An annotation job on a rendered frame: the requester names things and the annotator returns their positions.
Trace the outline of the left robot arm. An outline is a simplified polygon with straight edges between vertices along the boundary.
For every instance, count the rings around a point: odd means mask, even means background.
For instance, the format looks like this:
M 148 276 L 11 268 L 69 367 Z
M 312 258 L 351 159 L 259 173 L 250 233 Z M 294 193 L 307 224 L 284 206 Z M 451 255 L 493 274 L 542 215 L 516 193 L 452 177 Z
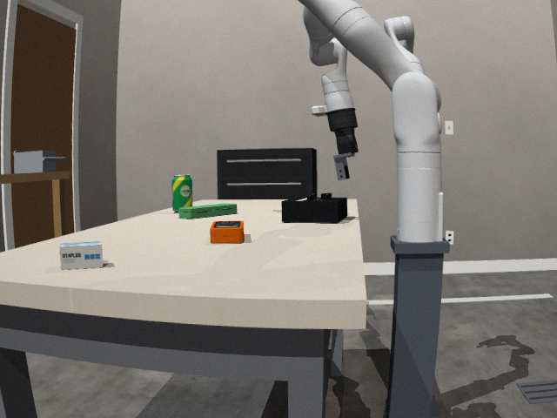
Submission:
M 310 39 L 312 63 L 337 64 L 333 71 L 321 77 L 324 95 L 350 91 L 346 76 L 347 51 L 393 90 L 397 240 L 443 241 L 439 88 L 407 60 L 359 4 L 352 0 L 298 1 L 304 5 L 303 20 Z

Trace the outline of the black lighting desk panel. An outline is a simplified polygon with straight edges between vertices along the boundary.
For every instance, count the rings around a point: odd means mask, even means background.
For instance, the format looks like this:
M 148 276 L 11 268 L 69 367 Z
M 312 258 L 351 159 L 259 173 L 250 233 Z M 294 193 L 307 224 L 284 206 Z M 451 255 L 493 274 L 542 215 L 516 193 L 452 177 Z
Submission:
M 331 193 L 307 195 L 282 201 L 282 222 L 331 222 L 347 217 L 347 198 L 332 198 Z

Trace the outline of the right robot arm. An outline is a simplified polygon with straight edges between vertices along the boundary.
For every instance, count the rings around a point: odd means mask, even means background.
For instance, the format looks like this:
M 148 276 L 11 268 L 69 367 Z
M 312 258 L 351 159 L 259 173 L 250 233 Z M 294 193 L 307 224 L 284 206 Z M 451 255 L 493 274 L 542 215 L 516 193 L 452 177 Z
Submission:
M 410 17 L 394 17 L 384 22 L 385 32 L 392 39 L 402 54 L 424 75 L 422 63 L 412 54 L 414 45 L 414 28 Z M 401 45 L 399 41 L 405 40 Z M 440 114 L 438 113 L 439 133 L 442 131 Z

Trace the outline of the green drink can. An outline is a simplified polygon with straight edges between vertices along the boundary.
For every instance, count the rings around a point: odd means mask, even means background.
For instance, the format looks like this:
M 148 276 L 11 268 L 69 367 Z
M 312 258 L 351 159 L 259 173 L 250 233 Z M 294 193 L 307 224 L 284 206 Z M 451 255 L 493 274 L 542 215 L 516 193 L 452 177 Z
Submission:
M 192 206 L 192 179 L 190 174 L 174 175 L 172 179 L 172 210 Z

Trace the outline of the green rounded rectangular block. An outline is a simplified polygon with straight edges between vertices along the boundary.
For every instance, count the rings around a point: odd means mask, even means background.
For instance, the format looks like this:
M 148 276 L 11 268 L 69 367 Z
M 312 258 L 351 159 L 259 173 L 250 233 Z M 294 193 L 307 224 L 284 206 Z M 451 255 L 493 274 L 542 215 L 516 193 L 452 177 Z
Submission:
M 237 213 L 237 204 L 216 204 L 178 208 L 180 219 L 198 219 Z

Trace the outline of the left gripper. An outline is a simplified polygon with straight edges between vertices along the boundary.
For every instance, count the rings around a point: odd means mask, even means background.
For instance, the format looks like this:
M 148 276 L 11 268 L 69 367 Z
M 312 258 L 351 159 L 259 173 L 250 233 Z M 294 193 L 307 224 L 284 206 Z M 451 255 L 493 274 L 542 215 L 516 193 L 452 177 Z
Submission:
M 357 128 L 355 108 L 349 91 L 334 91 L 325 94 L 325 106 L 313 106 L 312 115 L 327 115 L 330 131 L 334 131 L 339 155 L 334 155 L 338 180 L 349 179 L 346 158 L 358 152 L 354 127 Z

